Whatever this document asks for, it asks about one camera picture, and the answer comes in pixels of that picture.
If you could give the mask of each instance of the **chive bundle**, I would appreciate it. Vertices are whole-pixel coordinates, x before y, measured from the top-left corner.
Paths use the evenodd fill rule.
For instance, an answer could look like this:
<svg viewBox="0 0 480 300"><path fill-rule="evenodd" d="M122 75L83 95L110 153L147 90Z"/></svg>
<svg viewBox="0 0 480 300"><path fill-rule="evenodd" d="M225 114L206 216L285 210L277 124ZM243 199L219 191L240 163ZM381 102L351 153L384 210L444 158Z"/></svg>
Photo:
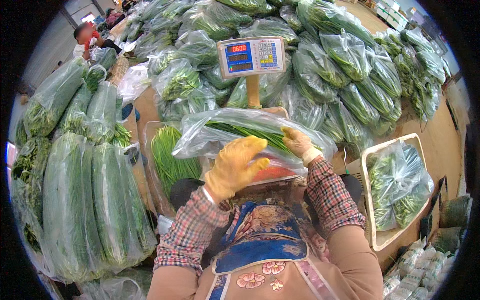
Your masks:
<svg viewBox="0 0 480 300"><path fill-rule="evenodd" d="M198 158L177 159L172 156L172 150L181 134L173 127L163 127L157 130L150 147L152 149L156 173L162 183L163 192L170 198L172 185L183 178L198 179L202 168Z"/></svg>

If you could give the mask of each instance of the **hand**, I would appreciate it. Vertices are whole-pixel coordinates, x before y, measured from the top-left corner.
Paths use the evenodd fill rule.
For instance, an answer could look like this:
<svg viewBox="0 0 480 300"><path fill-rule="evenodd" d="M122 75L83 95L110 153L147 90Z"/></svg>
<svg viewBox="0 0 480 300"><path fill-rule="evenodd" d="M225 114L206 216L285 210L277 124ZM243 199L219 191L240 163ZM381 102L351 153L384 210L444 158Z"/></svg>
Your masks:
<svg viewBox="0 0 480 300"><path fill-rule="evenodd" d="M319 155L323 157L322 152L313 146L306 134L285 126L281 130L284 134L283 143L293 154L302 159L304 166L308 166Z"/></svg>
<svg viewBox="0 0 480 300"><path fill-rule="evenodd" d="M233 140L218 153L215 166L205 174L205 188L217 204L233 197L268 166L268 158L259 158L248 165L267 144L267 140L251 135Z"/></svg>

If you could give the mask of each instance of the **woman's right hand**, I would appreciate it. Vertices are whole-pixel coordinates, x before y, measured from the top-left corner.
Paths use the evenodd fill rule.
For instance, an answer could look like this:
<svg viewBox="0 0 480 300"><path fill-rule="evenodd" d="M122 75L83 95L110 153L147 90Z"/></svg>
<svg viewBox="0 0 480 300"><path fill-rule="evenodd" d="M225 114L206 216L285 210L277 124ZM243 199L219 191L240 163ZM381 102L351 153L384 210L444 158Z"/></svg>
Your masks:
<svg viewBox="0 0 480 300"><path fill-rule="evenodd" d="M281 130L284 134L282 138L283 143L293 154L303 160L304 166L308 166L317 156L323 157L322 152L313 146L306 134L285 126Z"/></svg>

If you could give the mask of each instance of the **person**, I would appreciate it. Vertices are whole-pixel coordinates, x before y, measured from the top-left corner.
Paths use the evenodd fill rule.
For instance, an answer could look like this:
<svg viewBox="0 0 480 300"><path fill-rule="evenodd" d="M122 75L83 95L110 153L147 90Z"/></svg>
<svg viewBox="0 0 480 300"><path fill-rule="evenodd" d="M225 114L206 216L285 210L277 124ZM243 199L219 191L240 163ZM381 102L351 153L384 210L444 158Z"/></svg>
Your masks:
<svg viewBox="0 0 480 300"><path fill-rule="evenodd" d="M77 40L77 45L73 48L73 57L83 57L86 60L90 59L90 51L96 47L100 48L114 48L117 54L121 52L115 43L110 39L102 39L102 37L95 30L95 26L89 22L82 23L73 32L73 38Z"/></svg>
<svg viewBox="0 0 480 300"><path fill-rule="evenodd" d="M272 199L230 208L224 200L269 164L268 158L249 163L267 140L234 140L160 236L148 300L382 298L382 272L364 237L365 217L310 138L288 127L282 132L284 144L308 167L305 193L327 240ZM215 243L223 249L204 268L202 256Z"/></svg>

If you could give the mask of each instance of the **scale display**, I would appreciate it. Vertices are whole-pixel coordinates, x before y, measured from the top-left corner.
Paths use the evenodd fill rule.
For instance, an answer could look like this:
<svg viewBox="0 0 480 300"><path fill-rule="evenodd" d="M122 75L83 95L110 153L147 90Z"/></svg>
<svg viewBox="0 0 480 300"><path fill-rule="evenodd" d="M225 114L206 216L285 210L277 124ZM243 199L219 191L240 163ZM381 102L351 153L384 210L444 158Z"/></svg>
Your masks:
<svg viewBox="0 0 480 300"><path fill-rule="evenodd" d="M262 36L217 42L223 78L284 72L283 38Z"/></svg>

